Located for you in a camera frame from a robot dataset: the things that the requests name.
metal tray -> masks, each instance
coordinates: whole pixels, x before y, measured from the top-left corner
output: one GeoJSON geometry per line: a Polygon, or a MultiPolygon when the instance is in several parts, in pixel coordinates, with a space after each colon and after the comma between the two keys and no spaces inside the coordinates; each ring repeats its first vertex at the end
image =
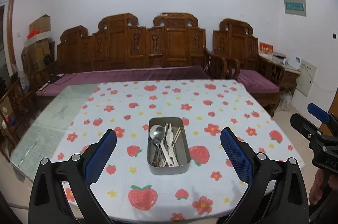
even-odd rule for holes
{"type": "Polygon", "coordinates": [[[173,133],[174,136],[178,128],[181,128],[181,133],[177,142],[174,146],[174,153],[176,154],[177,161],[179,166],[173,167],[155,167],[152,166],[151,163],[153,162],[156,146],[152,142],[151,138],[148,137],[148,165],[150,171],[155,175],[170,175],[170,174],[179,174],[185,173],[191,161],[189,147],[187,143],[187,138],[185,137],[185,131],[182,119],[179,117],[159,117],[159,118],[152,118],[149,120],[149,130],[154,125],[161,125],[165,126],[166,123],[171,123],[173,126],[173,133]]]}

purple cushion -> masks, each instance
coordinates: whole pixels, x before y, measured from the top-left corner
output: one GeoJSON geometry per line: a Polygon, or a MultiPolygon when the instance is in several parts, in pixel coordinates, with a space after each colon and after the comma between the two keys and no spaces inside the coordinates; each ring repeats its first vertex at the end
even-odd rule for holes
{"type": "Polygon", "coordinates": [[[210,79],[200,66],[174,68],[145,68],[121,69],[80,72],[66,74],[55,84],[50,84],[38,96],[57,96],[65,87],[70,85],[99,84],[104,82],[151,81],[151,80],[182,80],[182,79],[210,79]]]}
{"type": "Polygon", "coordinates": [[[279,87],[257,71],[249,69],[241,69],[237,82],[242,83],[249,93],[276,93],[279,87]]]}

finger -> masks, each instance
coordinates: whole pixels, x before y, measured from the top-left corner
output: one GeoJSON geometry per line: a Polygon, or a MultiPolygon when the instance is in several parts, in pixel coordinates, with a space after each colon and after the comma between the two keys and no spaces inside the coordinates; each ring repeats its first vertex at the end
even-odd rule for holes
{"type": "Polygon", "coordinates": [[[328,185],[333,190],[338,190],[338,176],[337,175],[331,175],[330,178],[328,179],[328,185]]]}
{"type": "Polygon", "coordinates": [[[323,191],[317,186],[316,182],[313,182],[313,186],[310,190],[309,201],[312,205],[316,205],[317,202],[322,198],[323,191]]]}
{"type": "Polygon", "coordinates": [[[324,181],[324,171],[322,169],[318,169],[315,175],[315,183],[318,187],[321,187],[324,181]]]}

floor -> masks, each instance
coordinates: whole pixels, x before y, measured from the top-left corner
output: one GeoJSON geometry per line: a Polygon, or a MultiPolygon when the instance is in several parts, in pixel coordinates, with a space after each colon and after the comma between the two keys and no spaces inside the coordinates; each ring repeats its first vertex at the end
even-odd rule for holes
{"type": "MultiPolygon", "coordinates": [[[[279,111],[275,113],[274,120],[290,139],[305,162],[303,177],[307,193],[309,193],[317,168],[312,166],[313,153],[309,149],[308,142],[290,126],[290,117],[295,112],[297,111],[294,108],[291,108],[288,112],[279,111]]],[[[23,183],[20,182],[20,178],[17,178],[13,167],[0,155],[0,190],[7,202],[10,203],[10,206],[16,207],[13,208],[13,211],[24,224],[28,223],[31,187],[32,183],[28,179],[25,179],[23,183]]],[[[75,215],[79,213],[78,209],[74,210],[75,215]]],[[[203,219],[195,221],[193,224],[215,224],[216,221],[217,219],[203,219]]]]}

silver bolt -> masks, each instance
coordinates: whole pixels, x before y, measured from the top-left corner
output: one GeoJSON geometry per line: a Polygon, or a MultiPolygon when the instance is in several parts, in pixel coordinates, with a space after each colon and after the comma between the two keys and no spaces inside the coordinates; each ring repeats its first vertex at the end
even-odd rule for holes
{"type": "Polygon", "coordinates": [[[79,160],[80,159],[80,155],[77,153],[77,154],[74,154],[73,156],[72,156],[72,160],[73,161],[77,161],[77,160],[79,160]]]}
{"type": "Polygon", "coordinates": [[[265,159],[266,159],[266,155],[265,155],[264,153],[259,153],[259,154],[257,154],[257,157],[258,157],[258,159],[260,159],[260,160],[265,160],[265,159]]]}
{"type": "Polygon", "coordinates": [[[292,165],[295,165],[295,164],[297,163],[297,160],[294,159],[293,157],[290,158],[289,161],[290,161],[290,163],[291,163],[292,165]]]}
{"type": "Polygon", "coordinates": [[[42,165],[46,165],[48,163],[48,158],[44,158],[40,162],[42,165]]]}

